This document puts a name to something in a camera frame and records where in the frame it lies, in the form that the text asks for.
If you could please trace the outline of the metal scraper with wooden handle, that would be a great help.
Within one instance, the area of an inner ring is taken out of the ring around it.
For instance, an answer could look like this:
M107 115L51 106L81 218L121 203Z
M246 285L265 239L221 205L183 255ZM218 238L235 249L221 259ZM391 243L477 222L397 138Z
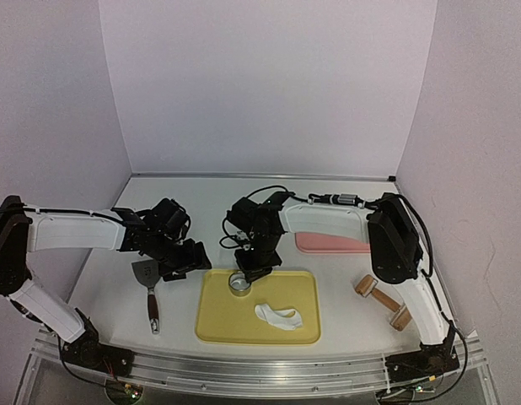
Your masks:
M160 280L158 263L154 260L146 260L132 263L132 271L135 279L147 289L148 321L153 335L160 334L160 318L155 287Z

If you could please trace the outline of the yellow plastic tray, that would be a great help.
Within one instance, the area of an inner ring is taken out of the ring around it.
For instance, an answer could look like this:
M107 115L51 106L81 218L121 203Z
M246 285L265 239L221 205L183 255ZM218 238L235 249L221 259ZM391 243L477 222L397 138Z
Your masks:
M249 287L233 270L208 271L196 317L205 343L305 346L321 336L317 283L307 271L276 271Z

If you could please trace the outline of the white dough lump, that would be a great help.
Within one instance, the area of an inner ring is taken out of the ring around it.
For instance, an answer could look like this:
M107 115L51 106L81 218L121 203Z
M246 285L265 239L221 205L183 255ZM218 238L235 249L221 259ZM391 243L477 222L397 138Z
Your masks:
M258 304L254 312L260 320L283 331L295 331L303 327L303 318L294 308L274 310L268 304Z

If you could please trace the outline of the wooden double-ended rolling pin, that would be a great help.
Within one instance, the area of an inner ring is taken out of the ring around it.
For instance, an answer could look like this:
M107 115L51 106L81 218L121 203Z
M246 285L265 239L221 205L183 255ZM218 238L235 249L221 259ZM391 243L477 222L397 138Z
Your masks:
M371 275L364 276L354 287L355 292L363 298L373 297L393 314L390 325L402 332L411 322L412 317L405 304L400 304L384 291L377 288L378 280Z

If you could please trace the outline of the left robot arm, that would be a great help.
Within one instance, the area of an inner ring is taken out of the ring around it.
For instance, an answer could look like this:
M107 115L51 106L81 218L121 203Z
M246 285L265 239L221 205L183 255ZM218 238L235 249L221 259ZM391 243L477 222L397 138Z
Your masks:
M65 288L44 283L56 274L73 286L92 250L138 254L154 262L158 278L184 279L212 266L190 227L190 215L167 197L151 208L98 211L38 207L10 195L0 206L0 296L56 335L66 365L126 377L134 353L103 343L89 316L67 302Z

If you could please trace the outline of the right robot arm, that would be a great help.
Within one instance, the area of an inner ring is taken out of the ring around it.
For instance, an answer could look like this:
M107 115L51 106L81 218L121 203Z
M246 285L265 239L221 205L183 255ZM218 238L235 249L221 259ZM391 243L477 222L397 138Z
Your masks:
M282 264L277 246L285 234L312 233L358 240L369 246L375 279L402 298L419 333L416 351L390 355L393 382L440 376L459 368L457 328L437 291L432 243L416 210L400 194L386 192L366 201L352 194L298 197L285 188L264 202L241 197L223 220L238 230L234 257L253 283Z

